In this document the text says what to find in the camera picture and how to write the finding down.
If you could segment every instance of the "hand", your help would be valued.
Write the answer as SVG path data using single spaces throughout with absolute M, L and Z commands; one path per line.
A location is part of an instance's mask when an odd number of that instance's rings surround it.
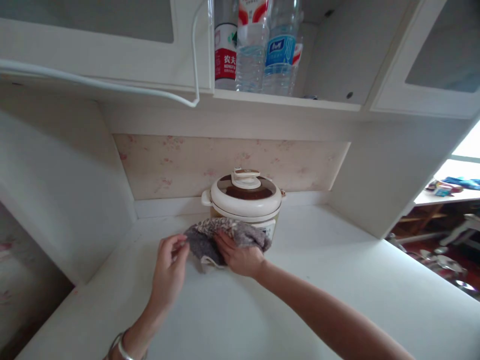
M 158 246 L 153 286 L 147 307 L 160 313 L 177 299 L 185 279 L 185 263 L 190 246 L 183 234 L 164 238 Z
M 262 250 L 257 246 L 237 247 L 234 240 L 223 232 L 213 238 L 225 262 L 235 274 L 254 279 L 257 277 L 266 262 Z

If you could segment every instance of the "cabinet door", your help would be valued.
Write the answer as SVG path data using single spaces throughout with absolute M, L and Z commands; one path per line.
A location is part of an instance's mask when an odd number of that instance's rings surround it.
M 202 0 L 0 3 L 0 58 L 150 88 L 192 90 L 192 23 Z M 213 30 L 196 30 L 198 80 L 213 92 Z
M 479 90 L 480 1 L 421 0 L 371 109 L 472 119 Z

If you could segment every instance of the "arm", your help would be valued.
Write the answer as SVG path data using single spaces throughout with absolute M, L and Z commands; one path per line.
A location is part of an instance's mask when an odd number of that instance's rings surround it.
M 158 246 L 157 261 L 153 274 L 150 299 L 138 320 L 123 337 L 122 346 L 135 360 L 140 360 L 150 342 L 162 326 L 167 314 L 177 299 L 185 279 L 185 263 L 189 245 L 185 235 L 162 239 Z M 118 346 L 112 350 L 110 360 L 123 360 Z
M 368 318 L 268 262 L 258 247 L 237 248 L 223 233 L 215 241 L 234 273 L 253 278 L 279 297 L 343 359 L 413 359 Z

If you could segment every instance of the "chair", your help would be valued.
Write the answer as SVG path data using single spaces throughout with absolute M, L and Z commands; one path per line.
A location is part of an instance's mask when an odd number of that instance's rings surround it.
M 480 217 L 474 214 L 465 214 L 465 221 L 452 230 L 451 234 L 440 241 L 440 245 L 447 246 L 454 242 L 455 245 L 467 241 L 475 232 L 480 231 Z

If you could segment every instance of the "plastic bottle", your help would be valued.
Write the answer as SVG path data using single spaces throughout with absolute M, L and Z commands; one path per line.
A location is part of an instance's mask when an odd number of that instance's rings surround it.
M 302 20 L 300 0 L 274 0 L 263 93 L 289 95 L 297 31 Z
M 238 0 L 215 1 L 215 89 L 235 90 Z
M 290 88 L 288 89 L 288 96 L 292 96 L 295 89 L 295 82 L 297 81 L 297 74 L 299 72 L 299 64 L 302 59 L 302 51 L 304 49 L 303 36 L 297 36 L 295 51 L 293 52 L 293 61 L 291 63 Z
M 237 91 L 262 92 L 269 17 L 269 0 L 239 0 L 235 78 Z

